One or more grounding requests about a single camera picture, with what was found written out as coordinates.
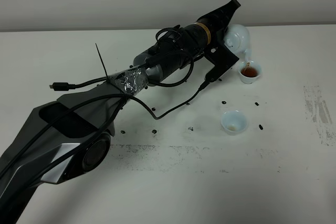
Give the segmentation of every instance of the table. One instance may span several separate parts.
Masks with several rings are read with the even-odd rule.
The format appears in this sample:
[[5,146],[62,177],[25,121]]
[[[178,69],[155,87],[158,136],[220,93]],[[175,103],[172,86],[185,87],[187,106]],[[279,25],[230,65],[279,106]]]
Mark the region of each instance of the table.
[[[235,66],[159,121],[129,102],[103,163],[41,185],[18,223],[335,223],[336,25],[248,29],[263,70],[257,82],[243,84]],[[156,32],[0,33],[0,153],[34,107],[63,94],[49,84],[103,76],[95,43],[114,73],[153,45]],[[193,95],[211,67],[202,59],[183,85],[137,97],[161,114]],[[229,136],[220,118],[233,109],[249,126]]]

